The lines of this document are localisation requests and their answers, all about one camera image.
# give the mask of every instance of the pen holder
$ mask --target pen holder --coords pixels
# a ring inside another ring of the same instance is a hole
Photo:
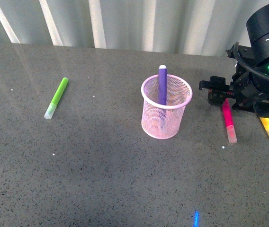
[[[167,105],[158,104],[158,75],[149,77],[141,87],[144,98],[142,128],[157,139],[168,139],[179,131],[186,105],[191,101],[192,89],[183,79],[167,75]]]

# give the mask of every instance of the gray countertop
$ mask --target gray countertop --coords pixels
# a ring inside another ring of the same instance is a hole
[[[166,64],[193,89],[176,136],[141,127],[141,84]],[[0,226],[269,226],[269,138],[252,113],[221,109],[200,80],[235,61],[0,43]],[[63,77],[51,120],[44,113]]]

